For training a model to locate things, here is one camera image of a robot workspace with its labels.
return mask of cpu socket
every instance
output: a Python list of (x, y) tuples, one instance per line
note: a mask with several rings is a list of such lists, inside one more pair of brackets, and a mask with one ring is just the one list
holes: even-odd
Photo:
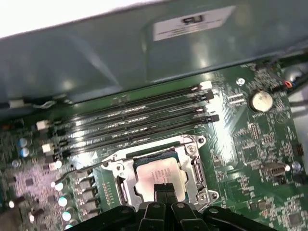
[(203, 210), (219, 198), (206, 185), (199, 148), (204, 136), (179, 135), (122, 149), (104, 160), (110, 170), (121, 204), (139, 209), (142, 202), (154, 201), (154, 184), (172, 183), (178, 201)]

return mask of gray metal panel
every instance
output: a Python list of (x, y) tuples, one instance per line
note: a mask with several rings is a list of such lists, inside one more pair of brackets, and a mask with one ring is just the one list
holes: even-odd
[[(236, 5), (220, 28), (153, 42), (153, 23)], [(83, 101), (253, 60), (308, 36), (306, 0), (174, 0), (0, 40), (0, 102)]]

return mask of white connector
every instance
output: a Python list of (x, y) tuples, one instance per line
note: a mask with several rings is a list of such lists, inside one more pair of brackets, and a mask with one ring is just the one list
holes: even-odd
[(42, 145), (43, 153), (53, 152), (53, 145), (51, 143), (46, 143)]
[(48, 120), (42, 120), (37, 122), (37, 130), (44, 130), (50, 127), (50, 122)]

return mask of motherboard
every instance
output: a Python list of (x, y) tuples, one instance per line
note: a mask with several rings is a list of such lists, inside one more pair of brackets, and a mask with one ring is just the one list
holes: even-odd
[(138, 209), (155, 183), (199, 211), (307, 230), (303, 149), (286, 92), (259, 63), (5, 121), (0, 149), (4, 230), (63, 231)]

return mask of sticker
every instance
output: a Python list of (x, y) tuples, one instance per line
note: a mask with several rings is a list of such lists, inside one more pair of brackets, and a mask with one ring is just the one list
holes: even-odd
[(159, 41), (220, 27), (227, 21), (234, 9), (235, 6), (228, 6), (155, 23), (153, 40)]

